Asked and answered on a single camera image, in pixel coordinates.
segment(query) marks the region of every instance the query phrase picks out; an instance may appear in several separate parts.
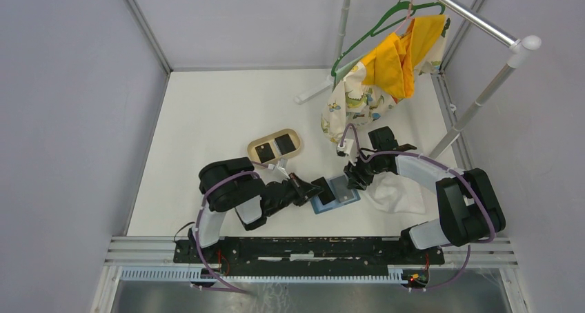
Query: green hanger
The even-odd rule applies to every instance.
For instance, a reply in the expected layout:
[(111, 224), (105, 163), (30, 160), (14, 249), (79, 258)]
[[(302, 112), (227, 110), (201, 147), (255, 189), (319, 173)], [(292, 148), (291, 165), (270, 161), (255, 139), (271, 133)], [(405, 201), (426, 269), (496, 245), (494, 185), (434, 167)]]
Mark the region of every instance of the green hanger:
[[(331, 76), (334, 79), (336, 79), (336, 73), (335, 71), (337, 70), (337, 66), (339, 65), (339, 62), (341, 62), (341, 60), (349, 53), (351, 52), (353, 49), (355, 49), (361, 42), (363, 42), (366, 38), (368, 37), (374, 37), (384, 31), (386, 31), (387, 29), (389, 29), (390, 27), (393, 27), (395, 25), (397, 25), (398, 23), (401, 23), (402, 21), (406, 20), (406, 17), (392, 22), (390, 25), (380, 29), (380, 30), (376, 30), (378, 29), (380, 26), (382, 26), (382, 24), (384, 24), (384, 22), (390, 17), (392, 16), (392, 14), (395, 14), (396, 12), (400, 11), (400, 10), (407, 10), (408, 9), (408, 5), (410, 4), (409, 1), (399, 1), (396, 5), (394, 5), (390, 10), (388, 10), (384, 16), (382, 16), (382, 18), (380, 19), (380, 21), (378, 21), (378, 23), (376, 23), (376, 25), (370, 29), (369, 32), (367, 32), (364, 36), (362, 36), (360, 39), (357, 40), (357, 42), (355, 42), (354, 44), (351, 45), (351, 47), (349, 47), (349, 49), (347, 51), (345, 51), (344, 53), (342, 53), (339, 58), (337, 58), (337, 60), (335, 61), (335, 63), (333, 64), (333, 68), (331, 68)], [(441, 7), (441, 12), (439, 14), (443, 14), (445, 13), (445, 5), (443, 5), (442, 3), (425, 3), (425, 4), (420, 4), (420, 5), (413, 5), (412, 7), (412, 12), (410, 13), (411, 16), (413, 16), (417, 10), (420, 10), (422, 8), (431, 8), (433, 6), (440, 6)]]

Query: patterned cloth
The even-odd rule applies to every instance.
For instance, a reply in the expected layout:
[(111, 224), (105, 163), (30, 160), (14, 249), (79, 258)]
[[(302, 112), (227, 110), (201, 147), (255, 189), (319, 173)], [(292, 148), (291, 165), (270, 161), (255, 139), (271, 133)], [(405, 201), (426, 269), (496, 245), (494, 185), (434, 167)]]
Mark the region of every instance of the patterned cloth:
[(321, 114), (321, 129), (338, 143), (348, 123), (378, 120), (415, 90), (415, 78), (438, 71), (450, 19), (443, 15), (414, 18), (406, 33), (388, 35), (335, 86)]

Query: red wire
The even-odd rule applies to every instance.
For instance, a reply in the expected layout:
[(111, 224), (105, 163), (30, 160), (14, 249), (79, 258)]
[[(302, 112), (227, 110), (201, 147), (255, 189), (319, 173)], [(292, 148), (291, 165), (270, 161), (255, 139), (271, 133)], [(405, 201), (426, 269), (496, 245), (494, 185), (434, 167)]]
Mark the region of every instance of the red wire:
[(221, 258), (223, 260), (225, 260), (226, 263), (228, 264), (228, 270), (226, 270), (226, 275), (225, 275), (225, 276), (228, 276), (228, 274), (230, 274), (230, 262), (228, 261), (228, 259), (225, 256), (221, 256)]

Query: beige tray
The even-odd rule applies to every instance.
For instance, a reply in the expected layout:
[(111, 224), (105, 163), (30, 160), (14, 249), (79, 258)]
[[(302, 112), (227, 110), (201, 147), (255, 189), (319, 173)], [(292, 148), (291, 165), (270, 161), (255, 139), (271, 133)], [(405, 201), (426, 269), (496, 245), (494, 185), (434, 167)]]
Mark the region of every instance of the beige tray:
[[(275, 138), (280, 137), (280, 136), (285, 135), (285, 134), (288, 134), (290, 136), (290, 140), (295, 145), (295, 151), (280, 155), (280, 153), (278, 152), (278, 149), (276, 147)], [(297, 132), (295, 132), (292, 129), (283, 129), (283, 130), (279, 130), (278, 132), (275, 132), (274, 134), (264, 136), (260, 139), (255, 139), (254, 141), (250, 142), (250, 144), (248, 144), (248, 157), (250, 158), (251, 161), (256, 161), (257, 163), (260, 162), (260, 157), (258, 157), (258, 154), (256, 153), (256, 147), (259, 145), (266, 144), (266, 143), (270, 144), (270, 148), (272, 149), (272, 153), (276, 157), (272, 160), (265, 162), (265, 163), (276, 163), (276, 162), (278, 162), (278, 160), (280, 158), (290, 159), (290, 158), (296, 156), (297, 154), (299, 154), (299, 152), (301, 152), (301, 138), (299, 137)]]

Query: white pole connector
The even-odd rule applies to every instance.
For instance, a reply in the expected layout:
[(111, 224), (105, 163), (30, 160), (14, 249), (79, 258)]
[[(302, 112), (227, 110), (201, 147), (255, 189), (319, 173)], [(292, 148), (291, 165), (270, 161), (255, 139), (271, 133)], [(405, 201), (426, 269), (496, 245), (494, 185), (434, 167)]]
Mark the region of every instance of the white pole connector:
[(297, 103), (299, 105), (304, 104), (309, 99), (317, 96), (318, 94), (322, 93), (323, 91), (326, 91), (327, 89), (331, 89), (332, 87), (333, 87), (333, 77), (331, 75), (328, 75), (327, 78), (323, 82), (321, 82), (321, 84), (301, 93), (298, 96), (295, 96), (295, 98), (294, 98), (295, 103)]
[(530, 53), (534, 50), (538, 50), (542, 41), (538, 36), (530, 35), (524, 37), (522, 40), (516, 41), (516, 43), (510, 47), (510, 50), (514, 53), (510, 59), (508, 59), (508, 66), (511, 68), (518, 68), (525, 62)]

